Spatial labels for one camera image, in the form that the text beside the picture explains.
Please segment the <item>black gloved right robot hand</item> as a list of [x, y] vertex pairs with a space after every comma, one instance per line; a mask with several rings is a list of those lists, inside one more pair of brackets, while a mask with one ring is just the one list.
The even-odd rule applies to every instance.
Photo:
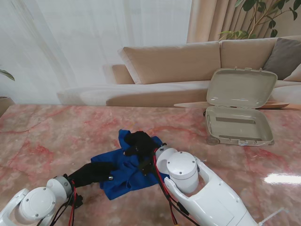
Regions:
[[158, 137], [150, 137], [144, 131], [137, 131], [125, 135], [124, 141], [129, 145], [125, 149], [124, 155], [136, 156], [138, 161], [144, 161], [152, 156], [155, 150], [162, 146], [162, 141]]

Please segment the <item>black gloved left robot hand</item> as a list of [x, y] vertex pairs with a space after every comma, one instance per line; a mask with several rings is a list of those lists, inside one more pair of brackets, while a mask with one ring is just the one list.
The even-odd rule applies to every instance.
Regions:
[[111, 162], [91, 162], [82, 166], [68, 176], [75, 187], [83, 187], [92, 183], [113, 180], [112, 171], [116, 167]]

